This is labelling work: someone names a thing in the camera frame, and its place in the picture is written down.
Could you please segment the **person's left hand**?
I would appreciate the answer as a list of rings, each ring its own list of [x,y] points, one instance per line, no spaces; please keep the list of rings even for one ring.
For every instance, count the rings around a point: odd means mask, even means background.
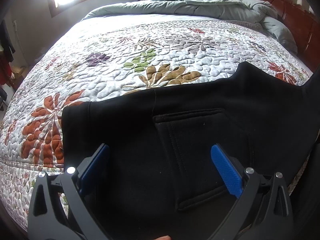
[[[170,236],[162,236],[162,237],[158,237],[157,239],[154,240],[171,240]]]

